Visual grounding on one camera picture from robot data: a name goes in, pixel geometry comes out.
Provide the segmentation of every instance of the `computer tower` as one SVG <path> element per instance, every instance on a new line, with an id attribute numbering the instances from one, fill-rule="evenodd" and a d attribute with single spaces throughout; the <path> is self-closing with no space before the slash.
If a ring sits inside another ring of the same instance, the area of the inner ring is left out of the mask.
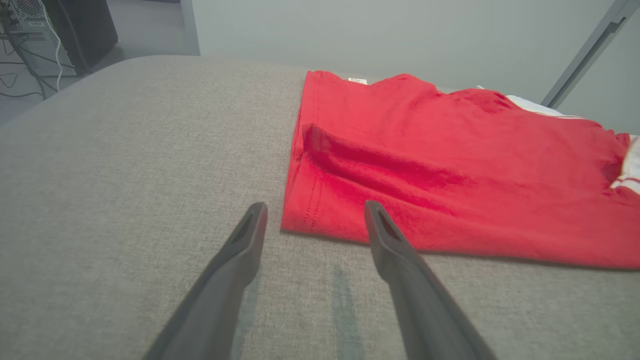
<path id="1" fill-rule="evenodd" d="M 58 57 L 63 76 L 82 75 L 100 61 L 118 42 L 106 0 L 42 0 L 49 20 L 61 40 Z M 58 41 L 47 24 L 37 0 L 0 0 L 8 12 L 9 36 L 20 44 L 25 60 L 41 76 L 57 76 Z"/>

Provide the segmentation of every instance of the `stitching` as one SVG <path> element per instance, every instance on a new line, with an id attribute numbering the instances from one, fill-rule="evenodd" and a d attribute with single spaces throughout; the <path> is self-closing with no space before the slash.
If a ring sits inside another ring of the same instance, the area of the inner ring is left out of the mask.
<path id="1" fill-rule="evenodd" d="M 312 97 L 313 99 L 312 124 L 316 122 L 317 88 L 318 88 L 318 80 L 314 74 L 314 87 L 313 87 L 314 91 L 313 91 L 313 97 Z M 311 196 L 309 196 L 309 204 L 307 205 L 307 212 L 305 213 L 305 219 L 302 221 L 302 226 L 304 226 L 307 223 L 307 219 L 309 218 L 309 210 L 311 209 L 311 202 L 314 199 L 314 190 L 316 189 L 316 181 L 317 181 L 317 176 L 314 176 L 314 184 L 311 186 Z"/>
<path id="2" fill-rule="evenodd" d="M 302 220 L 303 226 L 307 223 L 307 219 L 309 218 L 309 209 L 311 208 L 311 200 L 314 199 L 314 190 L 316 189 L 316 180 L 317 180 L 317 177 L 314 176 L 314 184 L 311 186 L 311 196 L 309 197 L 309 205 L 307 206 L 307 211 L 305 212 L 305 219 Z"/>
<path id="3" fill-rule="evenodd" d="M 309 228 L 309 230 L 312 230 L 314 228 L 314 225 L 316 224 L 318 208 L 320 207 L 320 198 L 322 197 L 323 188 L 324 188 L 324 180 L 320 180 L 320 191 L 318 192 L 318 203 L 316 204 L 316 210 L 314 211 L 314 221 L 311 223 L 311 227 Z"/>

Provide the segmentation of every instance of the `white fabric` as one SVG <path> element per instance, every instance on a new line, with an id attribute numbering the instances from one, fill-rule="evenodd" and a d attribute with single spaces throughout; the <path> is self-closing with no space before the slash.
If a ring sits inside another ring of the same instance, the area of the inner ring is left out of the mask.
<path id="1" fill-rule="evenodd" d="M 624 186 L 640 195 L 640 141 L 637 136 L 631 139 L 631 145 L 622 164 L 622 173 L 611 184 L 611 188 Z"/>

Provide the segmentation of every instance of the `black cable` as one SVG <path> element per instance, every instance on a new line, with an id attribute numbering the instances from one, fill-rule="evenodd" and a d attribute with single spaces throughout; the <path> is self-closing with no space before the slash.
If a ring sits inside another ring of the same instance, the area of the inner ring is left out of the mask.
<path id="1" fill-rule="evenodd" d="M 24 54 L 22 53 L 22 47 L 17 46 L 16 43 L 13 41 L 13 38 L 11 37 L 11 29 L 9 28 L 10 26 L 9 25 L 5 26 L 4 23 L 0 23 L 0 25 L 2 25 L 4 33 L 7 35 L 7 40 L 9 40 L 9 44 L 11 44 L 11 46 L 13 46 L 13 48 L 15 49 L 15 53 L 18 54 L 18 56 L 20 57 L 20 60 L 22 60 L 22 62 L 24 63 L 24 66 L 26 66 L 27 69 L 29 70 L 29 73 L 38 81 L 38 85 L 40 86 L 40 91 L 42 91 L 42 93 L 40 93 L 40 96 L 42 96 L 42 100 L 46 100 L 47 95 L 44 92 L 44 87 L 42 86 L 42 82 L 40 82 L 41 79 L 39 78 L 38 74 L 36 74 L 35 70 L 33 70 L 33 68 L 29 65 L 29 63 L 27 62 L 27 59 L 24 57 Z M 8 95 L 8 96 L 22 97 L 23 95 Z"/>
<path id="2" fill-rule="evenodd" d="M 15 75 L 15 78 L 13 78 L 13 83 L 11 83 L 11 85 L 7 85 L 4 80 L 2 79 L 3 76 L 7 76 L 7 75 Z M 6 86 L 7 89 L 12 88 L 15 85 L 15 82 L 18 80 L 18 73 L 17 72 L 9 72 L 7 74 L 0 74 L 0 81 L 2 81 L 2 84 L 4 86 Z"/>
<path id="3" fill-rule="evenodd" d="M 9 94 L 3 94 L 3 93 L 0 92 L 0 95 L 8 96 L 8 97 L 25 97 L 25 96 L 29 96 L 29 95 L 40 95 L 40 96 L 42 96 L 42 94 L 39 93 L 39 92 L 30 92 L 28 94 L 22 94 L 22 95 L 9 95 Z"/>
<path id="4" fill-rule="evenodd" d="M 40 75 L 38 75 L 38 74 L 33 74 L 33 77 L 34 77 L 34 78 L 36 78 L 39 82 L 41 82 L 41 83 L 43 83 L 43 84 L 47 85 L 47 87 L 48 87 L 48 88 L 50 88 L 51 90 L 53 90 L 53 91 L 55 91 L 55 92 L 58 92 L 58 91 L 56 90 L 56 88 L 54 88 L 53 86 L 49 85 L 49 83 L 48 83 L 48 82 L 44 81 L 44 79 L 43 79 L 43 78 L 41 78 L 41 77 L 40 77 Z"/>
<path id="5" fill-rule="evenodd" d="M 21 50 L 21 51 L 24 51 L 25 53 L 31 54 L 31 55 L 33 55 L 33 56 L 37 56 L 37 57 L 39 57 L 39 58 L 41 58 L 41 59 L 43 59 L 43 60 L 51 61 L 52 63 L 55 63 L 55 64 L 57 64 L 57 63 L 58 63 L 56 60 L 52 60 L 52 59 L 49 59 L 49 58 L 45 58 L 45 57 L 44 57 L 44 56 L 42 56 L 42 55 L 38 55 L 38 54 L 36 54 L 36 53 L 32 53 L 31 51 L 28 51 L 27 49 L 23 48 L 21 45 L 20 45 L 20 50 Z M 75 66 L 67 65 L 67 64 L 63 64 L 63 63 L 60 63 L 60 65 L 62 65 L 62 66 L 64 66 L 64 67 L 69 67 L 69 68 L 71 68 L 71 69 L 75 69 L 75 68 L 76 68 Z"/>
<path id="6" fill-rule="evenodd" d="M 38 85 L 40 85 L 40 91 L 42 92 L 42 94 L 41 94 L 42 95 L 42 101 L 45 101 L 45 100 L 47 100 L 47 95 L 44 92 L 44 87 L 42 87 L 42 81 L 40 79 L 37 79 L 37 80 L 38 80 Z"/>
<path id="7" fill-rule="evenodd" d="M 25 41 L 29 40 L 29 34 L 26 34 L 26 35 L 27 35 L 27 38 L 24 39 L 21 43 L 19 43 L 18 46 L 22 46 Z M 13 48 L 13 50 L 10 53 L 6 52 L 6 43 L 4 42 L 5 40 L 7 40 L 7 39 L 2 39 L 2 47 L 4 47 L 4 54 L 5 55 L 11 55 L 11 54 L 15 53 L 15 48 Z"/>

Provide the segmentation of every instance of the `white cable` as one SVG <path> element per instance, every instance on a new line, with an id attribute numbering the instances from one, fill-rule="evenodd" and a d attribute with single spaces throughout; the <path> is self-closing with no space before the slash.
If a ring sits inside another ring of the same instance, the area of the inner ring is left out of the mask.
<path id="1" fill-rule="evenodd" d="M 56 62 L 58 63 L 58 68 L 60 69 L 60 72 L 58 73 L 56 88 L 58 89 L 58 91 L 60 91 L 60 78 L 62 77 L 62 65 L 60 65 L 60 58 L 58 57 L 58 53 L 60 52 L 60 43 L 62 41 L 60 40 L 60 37 L 58 36 L 58 33 L 56 32 L 56 30 L 53 28 L 53 25 L 51 24 L 51 20 L 49 20 L 49 14 L 47 13 L 47 9 L 45 9 L 44 4 L 42 3 L 42 0 L 38 0 L 38 2 L 40 3 L 40 6 L 42 6 L 42 13 L 44 14 L 44 19 L 47 21 L 47 25 L 49 25 L 49 28 L 51 28 L 51 32 L 53 32 L 53 35 L 56 35 L 56 39 L 58 39 L 58 46 L 56 46 Z"/>

